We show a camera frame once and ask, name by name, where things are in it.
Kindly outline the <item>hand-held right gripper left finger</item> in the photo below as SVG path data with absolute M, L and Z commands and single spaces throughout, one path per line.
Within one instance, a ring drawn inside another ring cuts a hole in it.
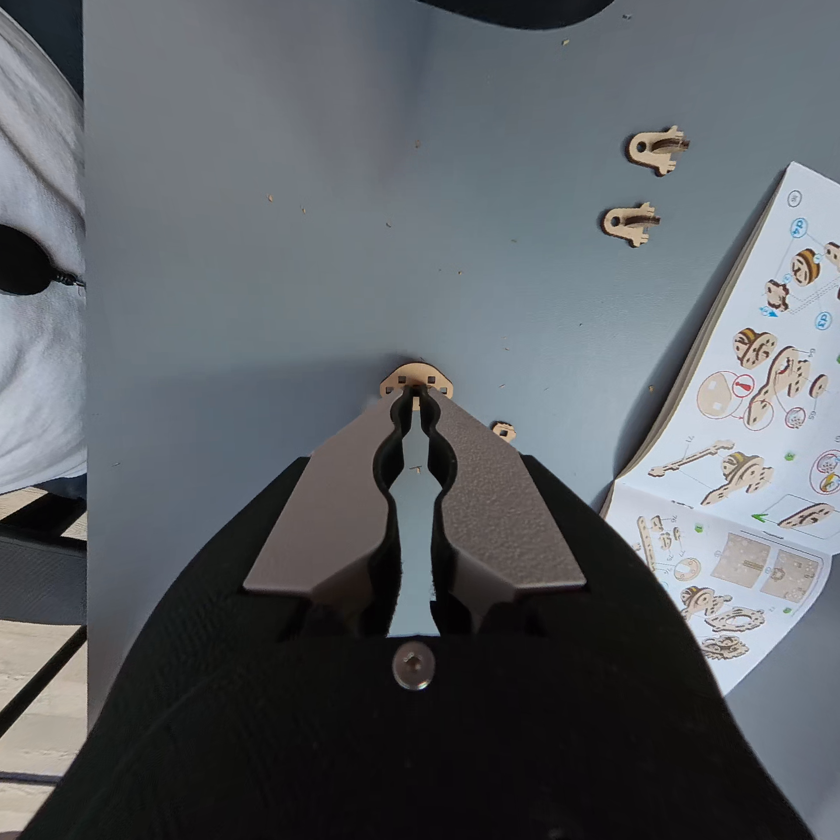
M 341 614 L 395 600 L 401 562 L 390 493 L 404 469 L 411 389 L 395 388 L 310 456 L 244 589 Z

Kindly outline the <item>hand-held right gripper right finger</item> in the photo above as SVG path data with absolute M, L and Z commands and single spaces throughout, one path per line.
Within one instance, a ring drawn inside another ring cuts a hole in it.
M 435 618 L 573 592 L 585 576 L 519 452 L 453 400 L 423 411 L 434 504 Z

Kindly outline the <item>wooden plate part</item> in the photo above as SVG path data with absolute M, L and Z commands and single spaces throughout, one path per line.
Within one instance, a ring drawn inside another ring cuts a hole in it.
M 402 364 L 388 374 L 380 385 L 381 400 L 388 414 L 393 406 L 403 397 L 403 389 L 425 386 L 428 393 L 426 408 L 422 408 L 419 396 L 414 397 L 413 410 L 436 411 L 440 413 L 440 404 L 444 400 L 451 400 L 454 396 L 454 383 L 441 370 L 427 362 L 415 361 Z

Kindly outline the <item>grey desk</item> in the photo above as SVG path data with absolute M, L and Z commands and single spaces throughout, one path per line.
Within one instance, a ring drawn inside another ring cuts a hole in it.
M 89 709 L 184 563 L 424 355 L 600 501 L 790 161 L 838 2 L 86 2 Z M 665 176 L 627 141 L 676 125 Z M 651 203 L 638 248 L 602 231 Z

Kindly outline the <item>illustrated instruction booklet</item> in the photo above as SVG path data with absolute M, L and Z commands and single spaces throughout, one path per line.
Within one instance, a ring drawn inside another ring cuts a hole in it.
M 839 550 L 839 186 L 792 162 L 602 515 L 731 691 Z

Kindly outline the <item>black round device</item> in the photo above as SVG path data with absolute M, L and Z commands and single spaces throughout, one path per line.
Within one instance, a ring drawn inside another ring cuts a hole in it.
M 33 297 L 55 285 L 87 287 L 78 275 L 60 269 L 38 241 L 15 227 L 2 225 L 1 292 Z

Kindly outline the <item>dark rounded object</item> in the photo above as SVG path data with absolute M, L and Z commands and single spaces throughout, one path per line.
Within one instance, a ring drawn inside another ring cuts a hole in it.
M 598 15 L 613 1 L 422 1 L 484 24 L 526 31 L 567 28 Z

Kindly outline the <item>wooden bracket part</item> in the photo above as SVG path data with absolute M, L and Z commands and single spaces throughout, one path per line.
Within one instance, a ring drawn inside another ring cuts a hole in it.
M 651 203 L 638 206 L 615 207 L 602 216 L 602 231 L 606 235 L 620 238 L 635 248 L 649 240 L 648 230 L 660 225 L 661 219 Z
M 685 133 L 676 125 L 660 131 L 640 132 L 626 143 L 626 158 L 636 165 L 646 167 L 657 176 L 672 173 L 677 158 L 690 147 Z

